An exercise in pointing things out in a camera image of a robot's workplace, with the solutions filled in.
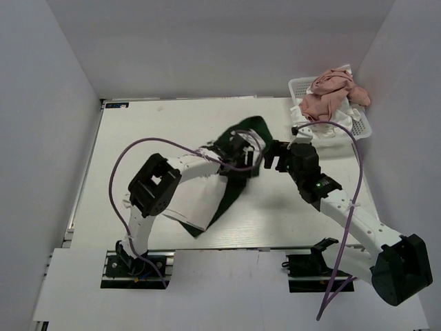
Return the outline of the white and green t-shirt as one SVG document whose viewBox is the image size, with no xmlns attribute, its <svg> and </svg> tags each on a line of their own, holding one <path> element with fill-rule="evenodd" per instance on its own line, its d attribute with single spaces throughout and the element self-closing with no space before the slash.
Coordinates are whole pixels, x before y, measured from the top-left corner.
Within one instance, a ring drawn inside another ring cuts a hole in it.
<svg viewBox="0 0 441 331">
<path fill-rule="evenodd" d="M 268 144 L 265 152 L 272 141 L 269 128 L 261 116 L 247 117 L 226 129 L 224 133 L 233 130 L 256 132 Z M 229 178 L 217 174 L 187 181 L 177 187 L 172 201 L 161 214 L 186 226 L 196 237 L 200 232 L 206 231 L 239 198 L 249 179 Z"/>
</svg>

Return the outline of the pink t-shirt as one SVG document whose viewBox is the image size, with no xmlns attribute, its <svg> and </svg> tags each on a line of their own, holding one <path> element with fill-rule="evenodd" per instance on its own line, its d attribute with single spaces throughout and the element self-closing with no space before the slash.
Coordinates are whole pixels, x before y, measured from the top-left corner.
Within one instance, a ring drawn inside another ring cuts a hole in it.
<svg viewBox="0 0 441 331">
<path fill-rule="evenodd" d="M 313 80 L 311 94 L 299 104 L 302 115 L 308 120 L 329 121 L 344 99 L 362 107 L 370 105 L 367 91 L 359 87 L 348 70 L 329 69 Z"/>
</svg>

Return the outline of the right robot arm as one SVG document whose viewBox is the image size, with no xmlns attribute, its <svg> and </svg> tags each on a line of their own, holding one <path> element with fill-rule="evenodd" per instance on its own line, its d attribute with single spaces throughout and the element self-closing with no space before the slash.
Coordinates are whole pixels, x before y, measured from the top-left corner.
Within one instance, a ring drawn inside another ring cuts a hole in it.
<svg viewBox="0 0 441 331">
<path fill-rule="evenodd" d="M 400 305 L 433 282 L 425 242 L 416 234 L 404 236 L 357 206 L 342 186 L 321 171 L 319 157 L 310 143 L 273 141 L 265 153 L 269 169 L 278 157 L 276 170 L 294 180 L 302 199 L 333 219 L 362 245 L 340 248 L 334 238 L 313 245 L 309 255 L 290 255 L 283 263 L 291 277 L 329 276 L 337 266 L 344 274 L 372 285 L 380 298 Z"/>
</svg>

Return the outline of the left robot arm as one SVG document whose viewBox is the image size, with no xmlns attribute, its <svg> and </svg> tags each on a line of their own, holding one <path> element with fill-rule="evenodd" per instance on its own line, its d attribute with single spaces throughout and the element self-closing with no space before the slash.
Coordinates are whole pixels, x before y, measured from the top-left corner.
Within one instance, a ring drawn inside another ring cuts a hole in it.
<svg viewBox="0 0 441 331">
<path fill-rule="evenodd" d="M 196 150 L 185 149 L 177 158 L 165 158 L 152 154 L 128 185 L 131 207 L 130 219 L 126 221 L 116 206 L 112 179 L 108 184 L 110 204 L 125 228 L 125 237 L 116 243 L 116 254 L 122 267 L 131 275 L 145 269 L 148 239 L 155 218 L 170 202 L 177 187 L 187 181 L 212 175 L 251 175 L 260 166 L 268 146 L 253 130 L 233 130 L 226 140 L 217 140 Z"/>
</svg>

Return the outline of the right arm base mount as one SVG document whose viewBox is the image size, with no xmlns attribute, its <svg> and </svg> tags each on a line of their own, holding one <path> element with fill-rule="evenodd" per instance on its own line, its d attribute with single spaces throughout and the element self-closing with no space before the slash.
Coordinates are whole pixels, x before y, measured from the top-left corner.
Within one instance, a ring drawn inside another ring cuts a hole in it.
<svg viewBox="0 0 441 331">
<path fill-rule="evenodd" d="M 288 254 L 281 268 L 287 272 L 290 293 L 325 293 L 332 269 L 322 253 L 329 247 L 338 248 L 338 240 L 326 238 L 304 253 Z"/>
</svg>

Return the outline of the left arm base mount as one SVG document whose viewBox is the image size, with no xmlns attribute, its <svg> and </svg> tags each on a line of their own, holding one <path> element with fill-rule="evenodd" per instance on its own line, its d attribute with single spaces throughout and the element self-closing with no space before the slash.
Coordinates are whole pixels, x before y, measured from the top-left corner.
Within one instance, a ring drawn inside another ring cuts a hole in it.
<svg viewBox="0 0 441 331">
<path fill-rule="evenodd" d="M 173 271 L 174 253 L 151 252 L 147 257 L 155 264 L 168 285 Z M 164 290 L 165 286 L 148 263 L 141 261 L 140 266 L 130 271 L 115 251 L 107 251 L 101 277 L 101 289 Z"/>
</svg>

